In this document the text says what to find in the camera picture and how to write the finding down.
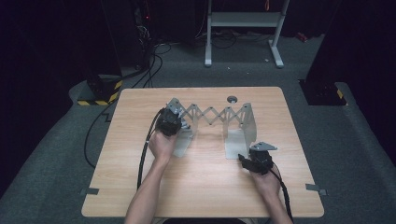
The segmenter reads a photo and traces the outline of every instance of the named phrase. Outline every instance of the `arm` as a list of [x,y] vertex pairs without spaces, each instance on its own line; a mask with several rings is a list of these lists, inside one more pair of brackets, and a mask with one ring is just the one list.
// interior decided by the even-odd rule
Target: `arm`
[[160,132],[155,132],[151,136],[148,147],[155,159],[142,185],[131,200],[125,223],[151,222],[157,208],[163,172],[172,157],[176,139],[176,135],[167,137]]
[[288,213],[279,199],[280,184],[272,173],[261,175],[250,172],[256,184],[257,191],[268,208],[271,219],[275,224],[292,223]]

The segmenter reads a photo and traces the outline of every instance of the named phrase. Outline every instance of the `tabletop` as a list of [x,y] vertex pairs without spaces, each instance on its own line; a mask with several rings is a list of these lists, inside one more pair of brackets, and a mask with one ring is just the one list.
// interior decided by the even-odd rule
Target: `tabletop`
[[[227,97],[235,96],[230,104]],[[234,110],[251,103],[257,142],[271,151],[288,188],[294,217],[321,217],[323,206],[294,127],[283,92],[278,87],[128,89],[120,94],[91,189],[82,207],[85,217],[124,217],[136,192],[139,162],[149,126],[162,107],[177,98],[184,107],[213,106]],[[225,156],[220,120],[199,128],[182,157],[173,157],[163,175],[155,217],[269,217],[249,172],[239,160]],[[148,150],[143,177],[153,161]],[[279,192],[283,202],[282,191]]]

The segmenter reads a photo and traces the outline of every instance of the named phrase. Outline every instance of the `human hand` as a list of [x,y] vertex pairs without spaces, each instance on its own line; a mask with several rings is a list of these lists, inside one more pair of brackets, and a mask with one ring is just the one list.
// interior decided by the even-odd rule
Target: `human hand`
[[148,142],[148,147],[151,150],[156,160],[168,162],[175,150],[177,134],[166,136],[162,132],[154,132]]
[[[277,169],[272,168],[272,171],[278,174]],[[250,174],[256,184],[257,191],[264,200],[271,200],[279,197],[280,183],[274,174],[271,172],[265,175],[254,172],[250,172]]]

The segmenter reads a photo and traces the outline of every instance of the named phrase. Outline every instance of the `gray carpet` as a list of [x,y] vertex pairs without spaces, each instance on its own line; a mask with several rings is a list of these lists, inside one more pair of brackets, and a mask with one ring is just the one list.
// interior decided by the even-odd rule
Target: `gray carpet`
[[[298,79],[304,79],[322,38],[306,43],[281,37],[278,48],[285,68],[277,69],[265,41],[238,40],[227,49],[213,48],[213,65],[204,67],[205,48],[160,46],[163,66],[154,87],[278,86],[286,97],[304,153],[322,196],[325,215],[295,218],[295,223],[396,223],[396,170],[355,104],[347,84],[337,83],[347,106],[308,105]],[[219,46],[230,42],[215,40]],[[158,68],[159,60],[153,70]],[[131,72],[124,68],[124,73]],[[123,88],[141,78],[126,79]],[[76,101],[83,83],[70,90]],[[143,82],[137,85],[142,88]],[[116,105],[111,106],[111,114]],[[82,189],[93,169],[85,162],[85,135],[103,106],[73,105],[48,132],[0,201],[0,223],[122,223],[121,217],[81,214]],[[90,133],[88,155],[97,162],[108,122],[101,117]]]

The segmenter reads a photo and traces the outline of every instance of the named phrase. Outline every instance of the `metal linkage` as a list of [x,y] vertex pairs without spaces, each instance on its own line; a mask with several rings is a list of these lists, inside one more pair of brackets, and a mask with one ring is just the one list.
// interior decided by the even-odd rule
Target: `metal linkage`
[[[250,103],[244,104],[238,111],[234,111],[230,106],[225,107],[220,112],[213,106],[204,111],[198,105],[191,104],[184,107],[177,98],[173,98],[166,106],[173,113],[179,114],[182,118],[183,127],[178,135],[176,155],[181,157],[189,146],[192,138],[198,130],[198,120],[204,119],[209,125],[220,120],[223,123],[223,136],[225,142],[226,158],[238,159],[238,154],[247,156],[248,149],[252,142],[256,141],[257,128]],[[214,118],[207,117],[209,113],[215,115]],[[187,124],[184,118],[192,121]],[[230,123],[237,122],[238,129],[230,130]]]

